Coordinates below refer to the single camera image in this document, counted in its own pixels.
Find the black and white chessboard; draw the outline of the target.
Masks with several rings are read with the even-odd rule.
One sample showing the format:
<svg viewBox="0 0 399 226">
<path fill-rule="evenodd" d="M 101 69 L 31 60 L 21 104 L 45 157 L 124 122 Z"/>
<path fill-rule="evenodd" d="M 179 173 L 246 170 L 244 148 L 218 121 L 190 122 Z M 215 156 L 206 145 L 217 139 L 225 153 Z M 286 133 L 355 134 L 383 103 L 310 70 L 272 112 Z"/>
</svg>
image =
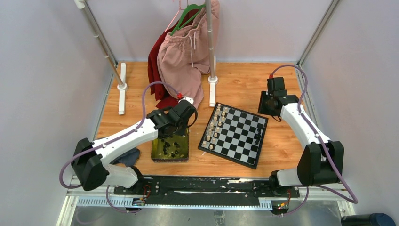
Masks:
<svg viewBox="0 0 399 226">
<path fill-rule="evenodd" d="M 221 111 L 217 111 L 217 105 L 221 104 Z M 222 110 L 226 108 L 225 121 L 222 126 L 218 127 L 218 122 L 222 117 Z M 214 114 L 218 114 L 218 120 L 214 120 Z M 214 129 L 210 130 L 210 123 L 214 123 Z M 256 169 L 263 140 L 266 133 L 268 118 L 244 111 L 222 103 L 216 103 L 212 115 L 206 125 L 198 149 L 206 153 L 213 154 L 226 160 L 230 160 L 237 164 Z M 262 134 L 259 144 L 254 144 L 255 133 L 258 127 L 262 127 Z M 218 137 L 214 138 L 214 133 L 218 133 Z M 207 141 L 206 136 L 210 135 L 211 140 Z M 203 147 L 203 141 L 207 142 L 207 147 Z M 209 149 L 209 145 L 213 144 L 214 149 Z"/>
</svg>

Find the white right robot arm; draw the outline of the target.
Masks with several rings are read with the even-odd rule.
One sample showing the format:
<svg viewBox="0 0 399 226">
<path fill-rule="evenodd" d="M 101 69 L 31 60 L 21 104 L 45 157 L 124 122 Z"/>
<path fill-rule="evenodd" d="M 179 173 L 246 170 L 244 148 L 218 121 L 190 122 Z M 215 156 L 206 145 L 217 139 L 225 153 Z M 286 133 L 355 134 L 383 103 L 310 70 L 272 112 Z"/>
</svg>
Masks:
<svg viewBox="0 0 399 226">
<path fill-rule="evenodd" d="M 296 95 L 289 95 L 282 77 L 267 79 L 261 92 L 258 113 L 276 116 L 293 130 L 303 147 L 296 167 L 275 170 L 269 177 L 269 191 L 282 196 L 289 186 L 319 186 L 340 182 L 344 147 L 323 134 L 306 114 Z"/>
</svg>

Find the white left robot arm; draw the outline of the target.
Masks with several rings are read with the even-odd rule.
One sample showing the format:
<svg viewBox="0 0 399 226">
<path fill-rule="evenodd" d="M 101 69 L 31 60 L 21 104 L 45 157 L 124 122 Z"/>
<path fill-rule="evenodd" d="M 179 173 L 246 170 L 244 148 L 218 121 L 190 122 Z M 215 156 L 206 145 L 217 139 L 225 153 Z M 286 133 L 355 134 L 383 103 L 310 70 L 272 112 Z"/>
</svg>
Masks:
<svg viewBox="0 0 399 226">
<path fill-rule="evenodd" d="M 146 142 L 183 132 L 196 108 L 193 99 L 184 97 L 167 110 L 154 110 L 138 123 L 111 136 L 90 142 L 78 142 L 71 166 L 85 191 L 103 185 L 122 186 L 132 194 L 140 194 L 144 181 L 132 167 L 121 167 L 113 162 L 128 151 Z"/>
</svg>

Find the black chess pieces pile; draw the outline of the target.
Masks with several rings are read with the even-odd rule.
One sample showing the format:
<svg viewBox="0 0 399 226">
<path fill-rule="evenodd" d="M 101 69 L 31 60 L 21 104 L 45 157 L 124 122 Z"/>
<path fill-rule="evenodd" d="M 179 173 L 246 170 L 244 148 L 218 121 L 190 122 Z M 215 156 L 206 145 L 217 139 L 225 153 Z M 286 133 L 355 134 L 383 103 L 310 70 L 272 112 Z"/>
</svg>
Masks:
<svg viewBox="0 0 399 226">
<path fill-rule="evenodd" d="M 161 149 L 159 155 L 161 157 L 175 158 L 183 154 L 180 144 L 176 141 L 166 141 L 162 139 L 160 145 Z"/>
</svg>

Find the dark red garment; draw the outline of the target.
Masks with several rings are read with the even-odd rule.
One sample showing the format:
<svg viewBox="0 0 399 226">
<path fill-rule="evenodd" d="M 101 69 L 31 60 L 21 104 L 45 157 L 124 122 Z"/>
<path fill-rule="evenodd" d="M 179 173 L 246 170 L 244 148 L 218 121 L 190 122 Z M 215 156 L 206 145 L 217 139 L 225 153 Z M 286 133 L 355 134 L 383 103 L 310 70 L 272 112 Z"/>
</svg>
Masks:
<svg viewBox="0 0 399 226">
<path fill-rule="evenodd" d="M 185 19 L 190 18 L 196 12 L 196 10 L 191 11 Z M 151 94 L 155 95 L 155 100 L 158 102 L 156 107 L 159 109 L 166 108 L 168 106 L 176 106 L 178 103 L 178 100 L 173 98 L 166 90 L 167 87 L 162 84 L 163 81 L 161 80 L 158 71 L 157 56 L 165 36 L 166 34 L 164 32 L 159 36 L 148 56 L 148 79 L 149 83 L 151 84 Z"/>
</svg>

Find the gold metal tin tray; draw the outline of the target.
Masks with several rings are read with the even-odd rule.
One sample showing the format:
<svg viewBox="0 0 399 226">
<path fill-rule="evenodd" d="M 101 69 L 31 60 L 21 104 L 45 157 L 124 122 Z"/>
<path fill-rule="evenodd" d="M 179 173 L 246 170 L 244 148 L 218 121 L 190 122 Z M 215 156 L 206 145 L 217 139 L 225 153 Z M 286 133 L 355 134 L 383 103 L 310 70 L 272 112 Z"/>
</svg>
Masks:
<svg viewBox="0 0 399 226">
<path fill-rule="evenodd" d="M 152 142 L 151 159 L 154 162 L 187 162 L 189 160 L 190 130 Z"/>
</svg>

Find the grey blue cloth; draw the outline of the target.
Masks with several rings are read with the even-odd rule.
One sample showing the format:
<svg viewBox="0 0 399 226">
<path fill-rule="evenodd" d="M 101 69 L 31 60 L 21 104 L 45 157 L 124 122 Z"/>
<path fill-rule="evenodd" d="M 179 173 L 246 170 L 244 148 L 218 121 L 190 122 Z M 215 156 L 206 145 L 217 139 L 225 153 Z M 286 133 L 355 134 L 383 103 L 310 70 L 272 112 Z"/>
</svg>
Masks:
<svg viewBox="0 0 399 226">
<path fill-rule="evenodd" d="M 136 161 L 140 157 L 140 150 L 138 148 L 133 148 L 121 156 L 117 157 L 111 162 L 111 164 L 124 164 L 126 167 L 134 166 Z"/>
</svg>

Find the pink shorts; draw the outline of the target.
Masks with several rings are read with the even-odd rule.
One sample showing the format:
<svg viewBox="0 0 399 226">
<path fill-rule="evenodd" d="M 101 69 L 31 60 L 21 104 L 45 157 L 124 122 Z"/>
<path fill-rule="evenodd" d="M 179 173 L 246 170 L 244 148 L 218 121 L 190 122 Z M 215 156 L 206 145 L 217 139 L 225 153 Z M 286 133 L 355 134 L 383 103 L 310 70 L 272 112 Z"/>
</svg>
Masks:
<svg viewBox="0 0 399 226">
<path fill-rule="evenodd" d="M 168 32 L 157 56 L 158 71 L 166 88 L 176 98 L 176 92 L 191 97 L 198 107 L 204 98 L 202 75 L 210 73 L 206 9 L 202 9 L 191 25 Z"/>
</svg>

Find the white clothes rack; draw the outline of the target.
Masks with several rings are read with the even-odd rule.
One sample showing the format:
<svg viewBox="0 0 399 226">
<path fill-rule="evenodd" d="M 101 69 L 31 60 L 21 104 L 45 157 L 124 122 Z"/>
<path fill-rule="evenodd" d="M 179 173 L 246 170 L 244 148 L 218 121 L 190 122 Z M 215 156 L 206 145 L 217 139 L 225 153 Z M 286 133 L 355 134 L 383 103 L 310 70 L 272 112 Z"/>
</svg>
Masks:
<svg viewBox="0 0 399 226">
<path fill-rule="evenodd" d="M 128 85 L 126 83 L 126 64 L 123 63 L 121 66 L 121 73 L 117 71 L 117 63 L 113 60 L 112 55 L 110 54 L 111 48 L 104 43 L 105 38 L 101 34 L 101 30 L 99 29 L 98 24 L 96 23 L 93 14 L 90 12 L 88 8 L 88 4 L 85 0 L 76 0 L 74 2 L 76 7 L 81 10 L 83 16 L 85 17 L 87 24 L 89 25 L 93 37 L 99 43 L 101 50 L 103 52 L 103 56 L 108 60 L 111 68 L 113 70 L 113 77 L 117 82 L 117 89 L 119 90 L 119 109 L 118 114 L 124 115 L 126 113 L 126 92 L 128 90 Z M 216 105 L 216 85 L 218 83 L 218 77 L 216 76 L 216 57 L 214 54 L 214 45 L 213 45 L 213 25 L 212 25 L 212 16 L 211 16 L 211 1 L 206 0 L 205 3 L 201 6 L 196 5 L 192 6 L 193 8 L 201 9 L 203 7 L 206 8 L 206 16 L 207 16 L 207 39 L 208 39 L 208 54 L 209 54 L 209 63 L 210 63 L 210 75 L 208 77 L 208 82 L 210 85 L 209 90 L 209 106 L 214 107 Z"/>
</svg>

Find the pink clothes hanger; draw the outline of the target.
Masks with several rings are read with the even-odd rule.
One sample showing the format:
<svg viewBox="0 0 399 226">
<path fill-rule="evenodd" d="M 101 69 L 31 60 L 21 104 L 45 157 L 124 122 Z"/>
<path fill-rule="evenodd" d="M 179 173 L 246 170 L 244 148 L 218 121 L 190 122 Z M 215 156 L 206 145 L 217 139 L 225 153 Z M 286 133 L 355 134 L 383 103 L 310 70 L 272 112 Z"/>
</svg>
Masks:
<svg viewBox="0 0 399 226">
<path fill-rule="evenodd" d="M 173 28 L 176 27 L 177 23 L 174 23 L 174 22 L 175 22 L 177 16 L 179 16 L 180 13 L 184 11 L 184 8 L 182 7 L 182 1 L 181 0 L 179 1 L 178 6 L 179 6 L 179 8 L 178 8 L 177 13 L 175 14 L 175 16 L 173 17 L 172 21 L 167 26 L 166 30 L 164 31 L 165 34 L 167 32 L 170 32 Z"/>
</svg>

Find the green clothes hanger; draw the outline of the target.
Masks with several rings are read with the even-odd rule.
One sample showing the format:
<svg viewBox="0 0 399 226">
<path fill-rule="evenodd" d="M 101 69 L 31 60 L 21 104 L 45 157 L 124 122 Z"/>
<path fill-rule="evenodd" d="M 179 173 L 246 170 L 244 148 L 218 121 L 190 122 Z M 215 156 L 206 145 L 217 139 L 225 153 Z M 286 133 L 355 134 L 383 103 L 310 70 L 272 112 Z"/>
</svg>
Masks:
<svg viewBox="0 0 399 226">
<path fill-rule="evenodd" d="M 190 21 L 192 21 L 196 15 L 203 9 L 206 7 L 206 4 L 203 3 L 201 5 L 197 5 L 197 4 L 190 4 L 186 7 L 186 9 L 182 12 L 182 15 L 177 23 L 177 25 L 175 26 L 175 28 L 170 32 L 170 36 L 173 36 L 174 33 L 176 31 L 181 30 L 182 28 L 184 28 Z M 191 11 L 196 10 L 197 12 L 192 15 L 190 18 L 185 19 Z"/>
</svg>

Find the dark blue cylinder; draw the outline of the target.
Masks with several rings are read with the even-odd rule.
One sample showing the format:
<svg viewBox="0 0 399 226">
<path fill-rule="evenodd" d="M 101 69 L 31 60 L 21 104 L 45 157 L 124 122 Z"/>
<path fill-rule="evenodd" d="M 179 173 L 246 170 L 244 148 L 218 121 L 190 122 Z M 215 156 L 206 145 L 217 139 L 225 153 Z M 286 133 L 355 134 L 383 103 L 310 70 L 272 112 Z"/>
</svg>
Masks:
<svg viewBox="0 0 399 226">
<path fill-rule="evenodd" d="M 395 221 L 384 213 L 351 215 L 341 218 L 342 226 L 396 226 Z"/>
</svg>

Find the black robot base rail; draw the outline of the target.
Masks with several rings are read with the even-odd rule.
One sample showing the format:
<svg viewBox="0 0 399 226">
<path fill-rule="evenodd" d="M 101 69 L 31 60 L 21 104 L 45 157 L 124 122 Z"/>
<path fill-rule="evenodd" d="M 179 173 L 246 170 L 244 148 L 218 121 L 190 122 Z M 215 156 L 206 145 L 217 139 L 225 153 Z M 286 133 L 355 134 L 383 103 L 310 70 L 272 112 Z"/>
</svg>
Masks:
<svg viewBox="0 0 399 226">
<path fill-rule="evenodd" d="M 144 209 L 269 210 L 286 214 L 301 202 L 337 204 L 341 216 L 352 213 L 352 205 L 325 188 L 273 188 L 266 178 L 218 178 L 148 176 L 133 188 L 100 186 L 67 194 L 63 212 L 87 207 L 109 207 L 134 213 Z"/>
</svg>

